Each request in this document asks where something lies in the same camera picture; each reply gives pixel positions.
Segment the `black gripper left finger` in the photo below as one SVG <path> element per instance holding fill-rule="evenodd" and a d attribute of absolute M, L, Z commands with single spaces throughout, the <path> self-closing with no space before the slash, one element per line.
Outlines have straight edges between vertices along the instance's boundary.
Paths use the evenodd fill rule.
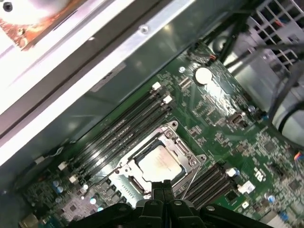
<path fill-rule="evenodd" d="M 69 223 L 70 228 L 161 228 L 164 182 L 152 183 L 152 199 L 140 200 L 135 208 L 117 203 L 88 217 Z"/>

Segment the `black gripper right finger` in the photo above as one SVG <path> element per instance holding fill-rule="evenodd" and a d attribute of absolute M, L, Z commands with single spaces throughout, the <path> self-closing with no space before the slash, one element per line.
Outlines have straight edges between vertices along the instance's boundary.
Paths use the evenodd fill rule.
<path fill-rule="evenodd" d="M 209 204 L 196 210 L 186 201 L 170 198 L 167 203 L 171 224 L 174 228 L 268 228 L 267 224 L 229 210 Z"/>

